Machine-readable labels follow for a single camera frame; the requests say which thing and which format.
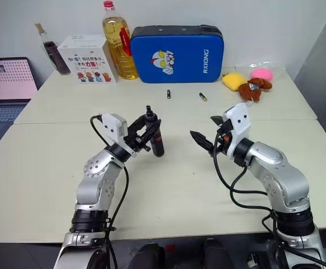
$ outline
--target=bottle cork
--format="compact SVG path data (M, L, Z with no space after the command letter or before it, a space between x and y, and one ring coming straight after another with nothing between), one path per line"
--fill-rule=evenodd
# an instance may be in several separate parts
M38 31L39 31L39 34L42 34L42 33L44 33L44 32L45 32L45 30L42 28L42 25L41 25L41 23L39 23L39 22L36 22L36 23L35 23L35 26L36 26L36 28L38 29Z

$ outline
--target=cooking oil bottle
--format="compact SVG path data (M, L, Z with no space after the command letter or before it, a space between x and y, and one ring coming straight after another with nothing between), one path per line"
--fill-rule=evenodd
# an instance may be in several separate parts
M126 80L138 78L138 72L134 65L130 34L124 18L116 13L112 1L105 1L106 16L102 21L102 27L109 41L109 49L118 73Z

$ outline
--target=stuffed toy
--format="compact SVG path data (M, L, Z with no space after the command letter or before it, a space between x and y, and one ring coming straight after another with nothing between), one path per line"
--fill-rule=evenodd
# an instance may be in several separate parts
M246 83L245 77L240 73L229 73L223 75L224 84L232 91L238 91L241 84Z
M263 78L265 80L272 80L273 79L273 72L270 69L267 68L258 68L255 69L251 74L250 78Z
M254 102L260 101L262 91L268 91L273 87L271 82L263 78L252 78L248 83L239 86L239 93L244 100L253 99Z
M239 86L239 93L244 100L253 99L254 102L260 101L260 95L262 94L262 88L256 84L244 83Z
M273 87L271 82L263 78L252 78L251 80L248 80L248 83L258 85L259 88L262 88L264 91L270 90Z

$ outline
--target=red bottle cap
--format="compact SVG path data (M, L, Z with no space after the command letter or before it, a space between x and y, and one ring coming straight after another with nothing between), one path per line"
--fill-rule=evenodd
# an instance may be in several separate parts
M113 7L113 2L112 1L105 1L103 2L104 7Z

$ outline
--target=laptop screen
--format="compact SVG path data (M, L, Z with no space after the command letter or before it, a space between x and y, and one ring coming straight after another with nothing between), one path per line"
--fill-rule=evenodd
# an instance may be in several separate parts
M37 87L26 58L0 59L0 101L28 100Z

